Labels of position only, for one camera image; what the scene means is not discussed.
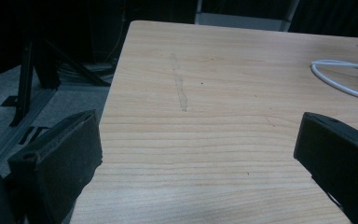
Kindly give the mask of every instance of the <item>white cable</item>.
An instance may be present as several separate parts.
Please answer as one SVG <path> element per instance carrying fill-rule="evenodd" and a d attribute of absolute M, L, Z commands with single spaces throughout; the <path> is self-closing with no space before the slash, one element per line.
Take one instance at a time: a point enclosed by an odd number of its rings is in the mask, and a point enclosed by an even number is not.
<path fill-rule="evenodd" d="M 358 91 L 354 91 L 351 88 L 340 85 L 340 84 L 336 83 L 335 81 L 333 81 L 331 78 L 326 77 L 324 74 L 322 74 L 317 69 L 317 67 L 316 67 L 317 65 L 332 65 L 332 66 L 344 66 L 344 67 L 358 68 L 358 63 L 347 63 L 347 62 L 336 61 L 336 60 L 319 60 L 319 61 L 312 62 L 311 67 L 310 67 L 313 74 L 315 74 L 315 76 L 318 77 L 319 79 L 321 79 L 323 82 L 329 84 L 330 86 L 332 86 L 340 91 L 344 91 L 347 94 L 358 97 Z"/>

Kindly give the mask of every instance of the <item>wooden table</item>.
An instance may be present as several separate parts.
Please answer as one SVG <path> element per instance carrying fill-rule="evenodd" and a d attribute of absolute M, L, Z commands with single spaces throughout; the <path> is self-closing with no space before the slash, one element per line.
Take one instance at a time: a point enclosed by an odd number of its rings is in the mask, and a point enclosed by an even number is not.
<path fill-rule="evenodd" d="M 358 63 L 358 38 L 133 22 L 72 223 L 350 223 L 293 158 L 306 111 L 358 129 L 320 59 Z"/>

